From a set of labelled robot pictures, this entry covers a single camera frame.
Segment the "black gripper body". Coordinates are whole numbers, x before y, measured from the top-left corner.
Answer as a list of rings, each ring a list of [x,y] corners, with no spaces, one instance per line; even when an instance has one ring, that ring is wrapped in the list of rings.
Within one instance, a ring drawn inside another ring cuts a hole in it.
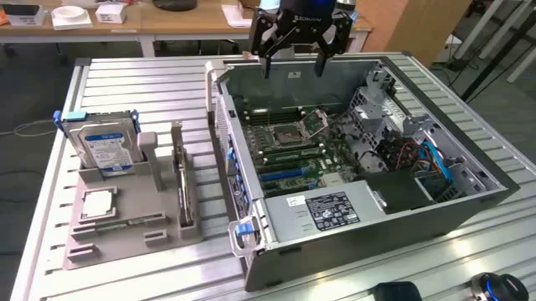
[[[277,37],[282,43],[313,44],[333,24],[335,1],[285,0],[277,12]]]

